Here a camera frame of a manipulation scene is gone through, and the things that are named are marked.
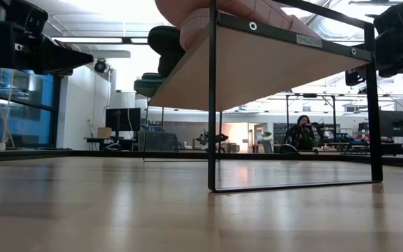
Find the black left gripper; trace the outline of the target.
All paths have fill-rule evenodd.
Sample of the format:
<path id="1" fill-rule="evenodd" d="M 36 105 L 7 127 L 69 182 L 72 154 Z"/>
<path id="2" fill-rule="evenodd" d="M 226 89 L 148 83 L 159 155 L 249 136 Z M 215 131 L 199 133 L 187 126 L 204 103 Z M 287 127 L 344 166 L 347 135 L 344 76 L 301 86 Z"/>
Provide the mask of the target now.
<path id="1" fill-rule="evenodd" d="M 74 69 L 93 61 L 91 54 L 61 41 L 33 35 L 12 22 L 0 22 L 0 68 L 72 74 Z"/>

